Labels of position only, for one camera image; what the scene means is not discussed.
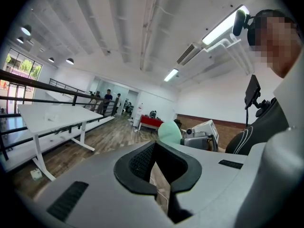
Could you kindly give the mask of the red cabinet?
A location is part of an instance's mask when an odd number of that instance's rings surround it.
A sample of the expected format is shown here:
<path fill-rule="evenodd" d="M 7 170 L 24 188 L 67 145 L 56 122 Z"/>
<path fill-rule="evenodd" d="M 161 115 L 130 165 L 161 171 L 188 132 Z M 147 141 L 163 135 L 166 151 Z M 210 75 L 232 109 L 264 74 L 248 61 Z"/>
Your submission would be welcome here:
<path fill-rule="evenodd" d="M 141 127 L 146 127 L 154 130 L 158 130 L 159 127 L 163 124 L 162 120 L 150 118 L 145 115 L 141 115 L 138 131 L 141 129 Z"/>

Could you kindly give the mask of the person's black shirt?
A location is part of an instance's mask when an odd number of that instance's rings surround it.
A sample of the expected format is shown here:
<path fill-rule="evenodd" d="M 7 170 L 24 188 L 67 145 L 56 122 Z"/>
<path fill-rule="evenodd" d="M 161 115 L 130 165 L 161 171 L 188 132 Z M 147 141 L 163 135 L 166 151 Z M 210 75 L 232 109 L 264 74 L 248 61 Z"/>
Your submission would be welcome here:
<path fill-rule="evenodd" d="M 255 144 L 266 143 L 273 135 L 286 130 L 288 126 L 280 104 L 276 98 L 273 98 L 268 109 L 255 122 L 237 134 L 227 145 L 225 152 L 248 155 Z"/>

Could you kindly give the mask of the long ceiling light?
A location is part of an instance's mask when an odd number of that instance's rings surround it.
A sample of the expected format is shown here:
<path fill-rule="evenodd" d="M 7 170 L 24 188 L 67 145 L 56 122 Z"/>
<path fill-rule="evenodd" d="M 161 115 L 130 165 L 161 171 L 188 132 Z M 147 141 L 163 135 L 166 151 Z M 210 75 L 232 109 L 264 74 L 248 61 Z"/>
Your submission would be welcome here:
<path fill-rule="evenodd" d="M 168 82 L 170 81 L 174 76 L 176 76 L 176 74 L 178 73 L 179 71 L 177 69 L 172 69 L 171 72 L 165 77 L 164 81 L 165 82 Z"/>
<path fill-rule="evenodd" d="M 249 14 L 249 10 L 245 5 L 240 6 L 234 12 L 232 12 L 229 16 L 227 16 L 222 22 L 220 22 L 207 36 L 202 39 L 202 43 L 205 45 L 209 45 L 211 42 L 216 40 L 219 36 L 224 34 L 226 31 L 233 27 L 236 13 L 238 10 Z"/>

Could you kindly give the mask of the small white box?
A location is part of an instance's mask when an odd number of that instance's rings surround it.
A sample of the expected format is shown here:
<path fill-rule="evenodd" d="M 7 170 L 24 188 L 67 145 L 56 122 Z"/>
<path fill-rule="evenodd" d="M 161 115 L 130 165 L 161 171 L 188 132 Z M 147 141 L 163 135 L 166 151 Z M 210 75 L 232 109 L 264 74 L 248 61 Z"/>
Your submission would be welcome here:
<path fill-rule="evenodd" d="M 43 177 L 41 170 L 38 168 L 31 170 L 30 174 L 34 181 L 37 181 Z"/>

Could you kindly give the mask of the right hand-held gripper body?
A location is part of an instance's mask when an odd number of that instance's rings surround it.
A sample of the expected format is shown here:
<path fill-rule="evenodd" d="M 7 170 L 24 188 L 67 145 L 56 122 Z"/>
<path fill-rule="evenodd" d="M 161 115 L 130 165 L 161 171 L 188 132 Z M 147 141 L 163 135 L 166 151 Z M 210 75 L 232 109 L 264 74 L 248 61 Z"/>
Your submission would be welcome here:
<path fill-rule="evenodd" d="M 211 143 L 211 151 L 218 151 L 219 133 L 212 120 L 208 120 L 192 128 L 188 128 L 184 132 L 185 146 L 201 150 L 210 150 L 209 144 Z"/>

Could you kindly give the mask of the black chest-mounted device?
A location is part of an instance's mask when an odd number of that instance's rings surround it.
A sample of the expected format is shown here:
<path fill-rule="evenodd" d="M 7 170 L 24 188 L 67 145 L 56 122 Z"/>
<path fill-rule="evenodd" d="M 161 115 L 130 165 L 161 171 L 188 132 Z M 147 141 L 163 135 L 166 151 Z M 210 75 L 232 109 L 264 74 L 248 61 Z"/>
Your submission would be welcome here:
<path fill-rule="evenodd" d="M 247 110 L 251 105 L 257 104 L 257 98 L 260 97 L 261 87 L 255 75 L 252 75 L 245 92 L 245 110 Z"/>

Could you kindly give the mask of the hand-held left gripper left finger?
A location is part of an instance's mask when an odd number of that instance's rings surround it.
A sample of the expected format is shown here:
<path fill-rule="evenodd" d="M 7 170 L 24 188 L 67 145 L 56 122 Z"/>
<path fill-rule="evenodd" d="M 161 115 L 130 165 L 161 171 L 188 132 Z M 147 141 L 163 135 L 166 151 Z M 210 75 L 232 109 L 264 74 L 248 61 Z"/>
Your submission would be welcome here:
<path fill-rule="evenodd" d="M 74 228 L 172 228 L 153 195 L 131 193 L 116 179 L 115 163 L 145 143 L 93 155 L 50 182 L 36 204 L 47 210 L 75 181 L 88 187 L 65 220 Z"/>

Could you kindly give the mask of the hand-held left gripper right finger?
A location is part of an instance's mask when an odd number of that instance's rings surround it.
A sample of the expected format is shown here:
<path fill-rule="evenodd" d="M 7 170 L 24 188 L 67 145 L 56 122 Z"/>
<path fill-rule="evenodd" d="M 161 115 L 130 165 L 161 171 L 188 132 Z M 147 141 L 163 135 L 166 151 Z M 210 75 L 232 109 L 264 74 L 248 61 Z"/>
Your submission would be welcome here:
<path fill-rule="evenodd" d="M 168 215 L 155 228 L 234 228 L 248 193 L 248 156 L 156 142 L 154 157 L 171 185 Z"/>

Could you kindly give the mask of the white ceiling air conditioner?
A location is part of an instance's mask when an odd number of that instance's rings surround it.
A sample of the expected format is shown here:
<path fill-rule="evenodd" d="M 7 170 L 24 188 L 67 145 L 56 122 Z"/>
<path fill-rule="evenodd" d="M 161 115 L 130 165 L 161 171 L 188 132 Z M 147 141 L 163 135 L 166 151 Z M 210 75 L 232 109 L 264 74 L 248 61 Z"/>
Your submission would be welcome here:
<path fill-rule="evenodd" d="M 198 43 L 190 44 L 177 60 L 177 65 L 179 68 L 185 66 L 197 67 L 204 64 L 211 65 L 213 63 L 213 56 Z"/>

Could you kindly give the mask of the glass entrance door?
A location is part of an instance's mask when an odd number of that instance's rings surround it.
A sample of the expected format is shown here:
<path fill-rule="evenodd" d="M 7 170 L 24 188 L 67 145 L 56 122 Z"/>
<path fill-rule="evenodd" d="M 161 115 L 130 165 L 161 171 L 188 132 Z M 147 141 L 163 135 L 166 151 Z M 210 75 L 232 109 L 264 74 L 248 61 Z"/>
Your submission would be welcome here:
<path fill-rule="evenodd" d="M 1 99 L 1 97 L 16 97 L 33 99 L 35 88 L 30 86 L 16 85 L 9 81 L 0 80 L 0 109 L 4 109 L 5 114 L 18 114 L 18 105 L 33 104 L 32 101 Z"/>

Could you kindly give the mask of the black metal railing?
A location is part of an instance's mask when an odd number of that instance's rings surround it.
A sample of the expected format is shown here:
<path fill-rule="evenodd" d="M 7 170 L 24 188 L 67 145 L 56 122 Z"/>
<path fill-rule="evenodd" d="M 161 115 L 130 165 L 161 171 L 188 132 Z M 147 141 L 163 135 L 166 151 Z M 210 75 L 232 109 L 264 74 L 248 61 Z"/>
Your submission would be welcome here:
<path fill-rule="evenodd" d="M 0 96 L 0 100 L 7 100 L 7 101 L 14 101 L 14 113 L 8 114 L 6 110 L 2 111 L 2 108 L 0 109 L 0 119 L 5 118 L 17 118 L 17 117 L 21 117 L 20 114 L 20 110 L 17 110 L 17 102 L 21 101 L 22 103 L 25 102 L 31 102 L 31 103 L 46 103 L 46 104 L 63 104 L 63 105 L 71 105 L 72 107 L 75 107 L 77 105 L 81 105 L 81 106 L 86 106 L 86 105 L 90 105 L 90 106 L 97 106 L 96 104 L 93 103 L 80 103 L 77 102 L 77 98 L 81 97 L 81 98 L 87 98 L 90 100 L 97 100 L 100 101 L 100 104 L 98 105 L 97 109 L 94 109 L 93 112 L 96 112 L 98 115 L 98 117 L 94 118 L 93 120 L 88 120 L 87 123 L 92 123 L 95 121 L 100 121 L 101 119 L 104 119 L 106 117 L 109 116 L 114 116 L 114 112 L 115 109 L 117 107 L 118 104 L 118 97 L 116 98 L 116 100 L 109 100 L 109 99 L 103 99 L 103 98 L 99 98 L 97 96 L 90 96 L 90 95 L 86 95 L 84 94 L 83 91 L 72 91 L 72 90 L 68 90 L 65 88 L 60 88 L 60 87 L 56 87 L 54 85 L 49 85 L 49 84 L 45 84 L 39 81 L 35 81 L 32 79 L 27 79 L 15 74 L 11 74 L 8 72 L 5 72 L 3 70 L 0 70 L 0 80 L 4 80 L 7 81 L 9 83 L 9 86 L 12 85 L 16 85 L 16 93 L 17 93 L 17 88 L 19 86 L 24 88 L 24 93 L 22 97 L 12 97 L 12 96 Z M 45 90 L 48 92 L 53 92 L 53 93 L 60 93 L 63 94 L 63 96 L 72 96 L 72 102 L 65 102 L 65 101 L 55 101 L 55 100 L 42 100 L 42 99 L 30 99 L 30 98 L 26 98 L 25 97 L 25 92 L 27 90 L 27 88 L 33 88 L 33 89 L 41 89 L 41 90 Z M 103 113 L 103 111 L 105 110 L 105 114 L 106 116 L 101 116 L 101 113 Z M 81 128 L 81 124 L 80 123 L 74 123 L 74 124 L 70 124 L 66 127 L 60 127 L 60 128 L 56 128 L 55 130 L 48 130 L 46 133 L 42 133 L 40 135 L 38 135 L 39 137 L 44 137 L 44 136 L 48 136 L 51 134 L 59 134 L 61 132 L 65 132 L 68 131 L 68 133 L 72 133 L 72 129 L 77 127 L 78 129 Z M 5 161 L 9 160 L 9 156 L 8 156 L 8 150 L 13 150 L 14 147 L 19 146 L 21 144 L 30 142 L 32 140 L 32 138 L 27 138 L 25 140 L 21 140 L 9 145 L 5 145 L 3 142 L 3 138 L 2 136 L 6 136 L 8 134 L 11 133 L 17 133 L 17 132 L 21 132 L 21 131 L 25 131 L 27 130 L 27 127 L 20 127 L 20 128 L 14 128 L 14 129 L 10 129 L 10 130 L 0 130 L 0 152 L 2 153 L 2 155 L 4 156 Z"/>

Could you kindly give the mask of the white table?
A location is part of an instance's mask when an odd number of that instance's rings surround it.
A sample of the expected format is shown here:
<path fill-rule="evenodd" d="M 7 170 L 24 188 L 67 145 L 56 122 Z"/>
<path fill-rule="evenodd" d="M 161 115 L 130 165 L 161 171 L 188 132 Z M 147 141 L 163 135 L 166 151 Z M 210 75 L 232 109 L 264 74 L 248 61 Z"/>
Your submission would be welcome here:
<path fill-rule="evenodd" d="M 54 181 L 56 178 L 45 166 L 39 143 L 39 136 L 41 134 L 53 131 L 57 132 L 62 128 L 70 128 L 73 125 L 81 124 L 80 140 L 78 141 L 73 138 L 72 141 L 92 152 L 95 151 L 93 147 L 85 144 L 86 123 L 100 118 L 101 115 L 79 106 L 63 105 L 44 106 L 38 104 L 20 104 L 18 105 L 18 110 L 34 141 L 36 157 L 32 160 L 41 172 L 51 181 Z M 59 115 L 59 121 L 45 121 L 44 116 L 46 112 L 57 113 Z"/>

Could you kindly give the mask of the large glass window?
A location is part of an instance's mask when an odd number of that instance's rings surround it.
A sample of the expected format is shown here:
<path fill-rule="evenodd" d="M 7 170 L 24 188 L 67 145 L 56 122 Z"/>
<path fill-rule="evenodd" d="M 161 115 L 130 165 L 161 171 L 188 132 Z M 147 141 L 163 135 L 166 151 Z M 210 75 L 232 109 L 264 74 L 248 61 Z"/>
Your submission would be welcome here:
<path fill-rule="evenodd" d="M 3 70 L 24 78 L 38 80 L 42 67 L 42 64 L 11 48 Z"/>

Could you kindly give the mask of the green round object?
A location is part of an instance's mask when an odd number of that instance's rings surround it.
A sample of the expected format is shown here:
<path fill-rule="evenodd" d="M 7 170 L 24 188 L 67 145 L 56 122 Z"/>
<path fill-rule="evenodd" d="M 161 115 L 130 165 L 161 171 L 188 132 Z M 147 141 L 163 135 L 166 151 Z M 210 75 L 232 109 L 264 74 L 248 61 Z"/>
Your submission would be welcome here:
<path fill-rule="evenodd" d="M 158 129 L 159 140 L 163 143 L 180 144 L 182 135 L 174 121 L 163 122 Z"/>

